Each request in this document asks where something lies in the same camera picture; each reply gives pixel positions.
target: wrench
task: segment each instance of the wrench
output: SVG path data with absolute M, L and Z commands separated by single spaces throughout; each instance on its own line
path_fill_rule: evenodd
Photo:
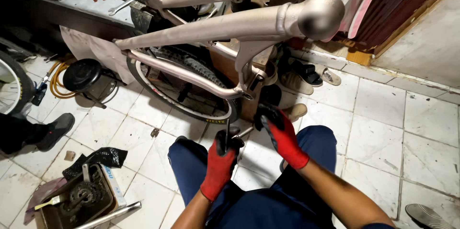
M 110 16 L 115 15 L 118 11 L 120 11 L 123 8 L 125 8 L 126 6 L 128 6 L 130 3 L 134 2 L 134 1 L 135 0 L 126 0 L 124 3 L 120 4 L 118 7 L 110 8 L 109 9 L 109 15 Z

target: bicycle tire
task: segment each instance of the bicycle tire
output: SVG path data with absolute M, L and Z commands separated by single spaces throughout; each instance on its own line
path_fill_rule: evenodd
M 19 80 L 19 89 L 21 91 L 19 101 L 17 102 L 16 106 L 5 114 L 11 115 L 20 113 L 26 103 L 28 103 L 34 96 L 34 84 L 24 69 L 8 54 L 0 51 L 0 60 L 5 62 L 5 64 L 7 64 L 13 70 Z
M 161 56 L 161 57 L 158 57 L 158 58 L 161 58 L 161 59 L 166 59 L 166 60 L 169 60 L 169 61 L 172 61 L 178 65 L 181 65 L 182 67 L 185 67 L 186 69 L 194 72 L 194 73 L 197 73 L 201 76 L 203 76 L 204 78 L 212 81 L 213 83 L 215 83 L 216 85 L 222 87 L 222 88 L 228 88 L 230 86 L 232 86 L 230 84 L 229 81 L 226 81 L 225 80 L 225 77 L 223 75 L 219 75 L 217 71 L 214 71 L 213 68 L 209 67 L 205 61 L 200 61 L 197 57 L 196 57 L 196 54 L 198 53 L 199 54 L 199 48 L 197 48 L 197 51 L 193 53 L 191 53 L 190 51 L 194 51 L 193 48 L 187 48 L 187 49 L 184 49 L 183 45 L 181 45 L 182 48 L 179 48 L 177 46 L 164 46 L 162 47 L 163 49 L 167 49 L 167 50 L 170 50 L 171 52 L 174 52 L 176 54 L 169 54 L 169 55 L 164 55 L 164 56 Z M 219 118 L 205 118 L 205 117 L 201 117 L 201 116 L 198 116 L 196 114 L 193 114 L 191 112 L 188 112 L 187 110 L 184 110 L 178 106 L 176 106 L 175 104 L 169 102 L 167 99 L 165 99 L 162 95 L 160 95 L 159 93 L 155 92 L 143 79 L 142 77 L 140 76 L 140 74 L 138 73 L 137 71 L 137 68 L 136 68 L 136 63 L 137 63 L 137 60 L 135 59 L 131 59 L 131 58 L 127 58 L 126 59 L 127 61 L 127 65 L 128 65 L 128 69 L 129 71 L 131 72 L 131 74 L 134 76 L 134 78 L 147 90 L 149 91 L 152 95 L 154 95 L 155 97 L 157 97 L 158 99 L 160 99 L 162 102 L 168 104 L 171 108 L 173 109 L 176 109 L 178 111 L 180 111 L 181 113 L 183 114 L 186 114 L 190 117 L 193 117 L 197 120 L 202 120 L 202 121 L 205 121 L 205 122 L 208 122 L 208 123 L 218 123 L 218 124 L 226 124 L 227 123 L 227 119 L 230 120 L 230 123 L 236 121 L 240 114 L 241 114 L 241 101 L 240 99 L 231 99 L 231 100 L 227 100 L 227 103 L 228 103 L 228 106 L 229 108 L 231 108 L 231 113 L 230 113 L 230 116 L 226 119 L 219 119 Z

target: black sandal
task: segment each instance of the black sandal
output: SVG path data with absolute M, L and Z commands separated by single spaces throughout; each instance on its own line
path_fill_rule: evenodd
M 322 85 L 322 79 L 319 74 L 315 72 L 314 65 L 304 65 L 300 61 L 296 60 L 291 64 L 291 67 L 309 85 L 313 87 L 319 87 Z

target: hand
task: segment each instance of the hand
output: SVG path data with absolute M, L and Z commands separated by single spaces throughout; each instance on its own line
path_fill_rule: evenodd
M 291 167 L 298 170 L 307 165 L 310 157 L 299 147 L 294 127 L 283 111 L 275 106 L 259 104 L 254 120 L 257 130 L 265 127 L 275 150 Z
M 227 146 L 225 145 L 226 131 L 217 132 L 213 145 L 207 156 L 206 177 L 200 186 L 201 193 L 210 201 L 217 196 L 230 180 L 240 148 L 244 146 L 240 138 L 232 137 L 240 132 L 238 127 L 230 127 Z

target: black stool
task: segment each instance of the black stool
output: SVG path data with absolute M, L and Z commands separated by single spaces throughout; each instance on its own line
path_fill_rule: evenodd
M 101 75 L 107 76 L 115 80 L 115 82 L 112 89 L 106 95 L 98 99 L 89 93 L 88 89 L 96 83 Z M 77 62 L 71 64 L 65 71 L 62 82 L 67 90 L 83 93 L 83 96 L 95 103 L 100 104 L 103 109 L 107 108 L 107 106 L 104 105 L 100 99 L 103 99 L 112 93 L 117 85 L 117 82 L 121 82 L 123 85 L 126 85 L 123 81 L 117 79 L 112 70 L 102 68 L 102 65 L 99 63 L 99 61 L 91 58 L 78 60 Z

